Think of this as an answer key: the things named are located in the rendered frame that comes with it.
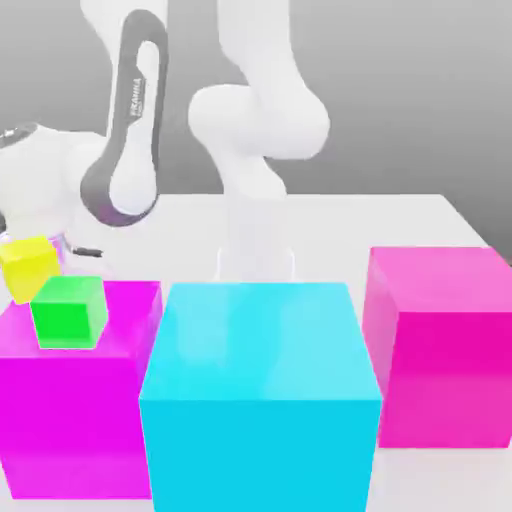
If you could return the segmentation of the large cyan box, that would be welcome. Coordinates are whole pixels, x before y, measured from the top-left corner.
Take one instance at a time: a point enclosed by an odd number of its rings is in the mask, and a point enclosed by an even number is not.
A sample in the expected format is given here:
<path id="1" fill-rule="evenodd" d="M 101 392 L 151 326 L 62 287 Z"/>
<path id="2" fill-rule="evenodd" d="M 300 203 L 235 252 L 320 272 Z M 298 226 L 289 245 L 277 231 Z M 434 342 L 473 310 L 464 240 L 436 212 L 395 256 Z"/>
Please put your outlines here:
<path id="1" fill-rule="evenodd" d="M 140 394 L 154 512 L 366 512 L 381 393 L 342 283 L 176 283 Z"/>

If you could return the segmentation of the small yellow cube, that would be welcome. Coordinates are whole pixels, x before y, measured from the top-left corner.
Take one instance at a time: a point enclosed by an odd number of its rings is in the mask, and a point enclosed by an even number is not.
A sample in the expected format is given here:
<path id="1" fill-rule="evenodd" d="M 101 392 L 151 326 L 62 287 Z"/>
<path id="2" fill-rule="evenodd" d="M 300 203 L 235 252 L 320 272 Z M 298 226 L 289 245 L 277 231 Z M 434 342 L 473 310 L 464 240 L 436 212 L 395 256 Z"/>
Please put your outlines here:
<path id="1" fill-rule="evenodd" d="M 0 244 L 0 268 L 16 304 L 30 302 L 48 279 L 61 274 L 57 250 L 44 236 Z"/>

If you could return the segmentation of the small green cube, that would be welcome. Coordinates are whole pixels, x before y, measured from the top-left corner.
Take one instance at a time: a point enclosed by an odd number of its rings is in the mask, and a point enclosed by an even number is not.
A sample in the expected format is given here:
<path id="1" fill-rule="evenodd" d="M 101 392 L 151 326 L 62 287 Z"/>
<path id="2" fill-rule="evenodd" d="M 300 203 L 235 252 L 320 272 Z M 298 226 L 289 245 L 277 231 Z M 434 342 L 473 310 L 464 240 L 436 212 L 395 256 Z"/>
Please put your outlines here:
<path id="1" fill-rule="evenodd" d="M 92 350 L 109 313 L 99 276 L 51 277 L 30 302 L 41 349 Z"/>

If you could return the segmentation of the large pink box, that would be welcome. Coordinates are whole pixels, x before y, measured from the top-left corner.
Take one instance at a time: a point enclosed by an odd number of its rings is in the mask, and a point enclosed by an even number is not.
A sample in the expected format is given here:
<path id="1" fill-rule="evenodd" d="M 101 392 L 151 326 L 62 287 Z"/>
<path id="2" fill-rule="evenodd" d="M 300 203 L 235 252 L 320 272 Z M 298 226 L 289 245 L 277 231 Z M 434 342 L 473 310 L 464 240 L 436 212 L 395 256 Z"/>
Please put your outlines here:
<path id="1" fill-rule="evenodd" d="M 512 441 L 512 268 L 484 247 L 373 247 L 362 330 L 382 448 Z"/>

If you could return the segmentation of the large magenta box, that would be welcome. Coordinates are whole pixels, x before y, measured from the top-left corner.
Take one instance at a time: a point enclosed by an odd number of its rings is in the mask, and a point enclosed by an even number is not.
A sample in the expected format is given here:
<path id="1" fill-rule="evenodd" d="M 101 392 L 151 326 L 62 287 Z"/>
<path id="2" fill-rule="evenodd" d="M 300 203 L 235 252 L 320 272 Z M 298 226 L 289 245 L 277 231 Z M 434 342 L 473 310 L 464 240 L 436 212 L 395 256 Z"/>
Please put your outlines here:
<path id="1" fill-rule="evenodd" d="M 0 315 L 0 464 L 15 499 L 148 499 L 139 394 L 162 317 L 156 281 L 108 281 L 93 350 L 42 350 L 31 312 Z"/>

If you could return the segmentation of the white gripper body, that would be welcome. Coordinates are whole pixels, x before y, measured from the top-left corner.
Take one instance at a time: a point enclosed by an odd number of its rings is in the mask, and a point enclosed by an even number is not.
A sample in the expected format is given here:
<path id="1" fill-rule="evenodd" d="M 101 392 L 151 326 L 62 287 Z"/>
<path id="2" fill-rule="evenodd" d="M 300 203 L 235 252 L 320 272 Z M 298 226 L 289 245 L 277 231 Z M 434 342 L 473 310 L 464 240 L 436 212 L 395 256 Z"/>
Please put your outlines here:
<path id="1" fill-rule="evenodd" d="M 57 253 L 57 259 L 63 275 L 71 275 L 72 267 L 70 266 L 70 257 L 72 253 L 64 233 L 54 234 L 48 237 L 49 242 L 53 245 Z"/>

